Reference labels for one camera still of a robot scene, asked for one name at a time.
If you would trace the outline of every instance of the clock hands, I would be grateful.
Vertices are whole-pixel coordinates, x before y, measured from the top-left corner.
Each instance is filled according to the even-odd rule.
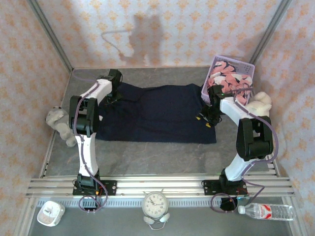
[[[159,205],[163,205],[163,204],[156,204],[155,202],[153,202],[153,200],[151,198],[149,198],[150,202],[155,205],[155,206],[159,206]]]
[[[151,198],[149,198],[150,199],[150,201],[151,201],[151,203],[153,204],[153,205],[156,205],[154,202],[153,202],[153,200],[151,199]]]

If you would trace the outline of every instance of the folded garment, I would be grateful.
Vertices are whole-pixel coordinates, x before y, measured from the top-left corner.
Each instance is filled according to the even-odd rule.
[[[252,85],[252,78],[249,75],[236,73],[233,65],[227,61],[217,61],[210,73],[208,80],[209,87],[212,85],[221,85],[222,92],[230,92],[232,90],[247,89]],[[240,92],[236,98],[243,105],[247,102],[248,91]]]
[[[173,142],[212,144],[214,127],[196,115],[205,105],[201,87],[166,85],[138,88],[122,83],[118,91],[123,99],[99,105],[103,120],[96,138],[106,141]]]

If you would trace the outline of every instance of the white teddy bear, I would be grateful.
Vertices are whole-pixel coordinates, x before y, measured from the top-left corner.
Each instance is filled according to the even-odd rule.
[[[269,110],[271,109],[271,98],[265,92],[259,92],[253,97],[253,101],[249,102],[245,108],[252,114],[263,117],[269,117]]]
[[[77,141],[69,128],[69,114],[64,109],[54,107],[50,110],[46,117],[46,123],[60,133],[61,139],[65,140],[68,147],[76,145]]]

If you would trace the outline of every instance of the bottle label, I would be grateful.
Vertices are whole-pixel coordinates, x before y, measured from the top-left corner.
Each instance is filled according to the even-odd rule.
[[[259,216],[260,216],[260,219],[271,219],[272,213],[271,213],[270,205],[260,204],[259,205]]]

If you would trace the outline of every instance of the black mounting plate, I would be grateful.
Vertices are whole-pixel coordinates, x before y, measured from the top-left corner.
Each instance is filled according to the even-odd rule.
[[[106,187],[106,190],[108,192],[109,196],[115,196],[117,191],[117,181],[116,180],[101,180],[101,183],[104,184]],[[86,196],[86,195],[92,195],[95,196],[95,190],[94,189],[79,189],[75,187],[76,184],[74,184],[73,192],[72,194],[74,196]]]
[[[248,195],[246,184],[241,181],[239,184],[229,185],[222,189],[220,180],[203,180],[201,182],[206,196],[217,193],[226,193],[228,195]]]

